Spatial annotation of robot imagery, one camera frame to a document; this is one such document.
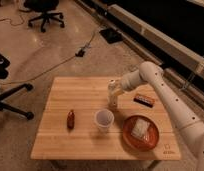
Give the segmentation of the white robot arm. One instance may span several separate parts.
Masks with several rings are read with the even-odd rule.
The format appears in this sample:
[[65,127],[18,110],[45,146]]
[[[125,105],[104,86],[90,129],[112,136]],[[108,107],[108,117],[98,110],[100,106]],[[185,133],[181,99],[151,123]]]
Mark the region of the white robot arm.
[[167,85],[160,66],[146,61],[136,71],[112,79],[108,84],[109,105],[116,108],[121,94],[146,83],[154,89],[187,147],[198,159],[196,171],[204,171],[204,122]]

